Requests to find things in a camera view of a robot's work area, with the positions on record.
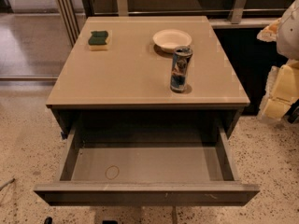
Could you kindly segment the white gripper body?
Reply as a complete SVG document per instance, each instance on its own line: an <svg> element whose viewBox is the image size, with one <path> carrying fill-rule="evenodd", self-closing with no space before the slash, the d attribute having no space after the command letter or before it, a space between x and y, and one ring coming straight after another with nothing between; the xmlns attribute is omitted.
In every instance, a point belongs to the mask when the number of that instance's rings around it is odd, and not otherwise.
<svg viewBox="0 0 299 224"><path fill-rule="evenodd" d="M294 104L299 99L299 62L291 60L278 69L270 96L286 104Z"/></svg>

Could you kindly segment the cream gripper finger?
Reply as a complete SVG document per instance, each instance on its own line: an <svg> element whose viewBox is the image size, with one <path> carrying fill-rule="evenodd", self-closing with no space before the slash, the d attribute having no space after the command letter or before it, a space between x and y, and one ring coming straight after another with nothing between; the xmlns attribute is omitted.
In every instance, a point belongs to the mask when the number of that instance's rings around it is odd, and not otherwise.
<svg viewBox="0 0 299 224"><path fill-rule="evenodd" d="M280 121L290 108L288 104L264 97L260 103L257 117L262 121Z"/></svg>
<svg viewBox="0 0 299 224"><path fill-rule="evenodd" d="M257 39L264 42L276 42L278 34L278 26L281 19L276 19L266 27L264 27L258 34Z"/></svg>

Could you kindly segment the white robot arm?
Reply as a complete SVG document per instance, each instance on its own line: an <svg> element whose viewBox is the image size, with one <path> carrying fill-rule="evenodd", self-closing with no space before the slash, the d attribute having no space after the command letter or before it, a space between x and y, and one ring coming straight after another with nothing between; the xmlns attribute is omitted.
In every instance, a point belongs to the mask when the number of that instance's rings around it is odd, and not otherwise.
<svg viewBox="0 0 299 224"><path fill-rule="evenodd" d="M299 0L263 28L257 38L276 42L278 54L288 59L281 67L271 67L259 106L258 119L271 123L280 121L299 99Z"/></svg>

